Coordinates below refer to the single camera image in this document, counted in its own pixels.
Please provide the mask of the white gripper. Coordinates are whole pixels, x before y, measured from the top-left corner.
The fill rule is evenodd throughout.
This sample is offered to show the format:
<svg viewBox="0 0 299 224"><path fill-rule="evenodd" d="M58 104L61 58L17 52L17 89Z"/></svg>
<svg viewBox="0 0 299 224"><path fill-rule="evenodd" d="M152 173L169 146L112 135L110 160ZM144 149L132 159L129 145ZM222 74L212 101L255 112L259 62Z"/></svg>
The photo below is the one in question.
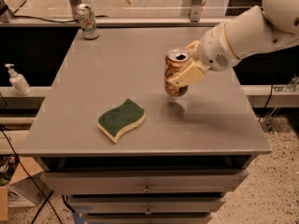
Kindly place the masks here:
<svg viewBox="0 0 299 224"><path fill-rule="evenodd" d="M226 24L220 23L204 33L202 38L185 47L193 58L198 57L213 71L224 71L240 63L229 43ZM168 79L176 88L189 86L206 76L203 63L191 62Z"/></svg>

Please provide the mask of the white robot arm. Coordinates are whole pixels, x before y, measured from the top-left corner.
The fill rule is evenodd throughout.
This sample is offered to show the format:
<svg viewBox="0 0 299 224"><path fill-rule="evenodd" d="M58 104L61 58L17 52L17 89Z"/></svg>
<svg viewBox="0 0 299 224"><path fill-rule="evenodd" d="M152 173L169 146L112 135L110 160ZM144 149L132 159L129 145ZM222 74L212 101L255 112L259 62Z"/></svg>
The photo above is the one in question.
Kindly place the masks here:
<svg viewBox="0 0 299 224"><path fill-rule="evenodd" d="M258 53L299 44L299 0L262 0L241 15L222 22L192 42L191 59L167 82L176 88L193 84L206 72L224 71Z"/></svg>

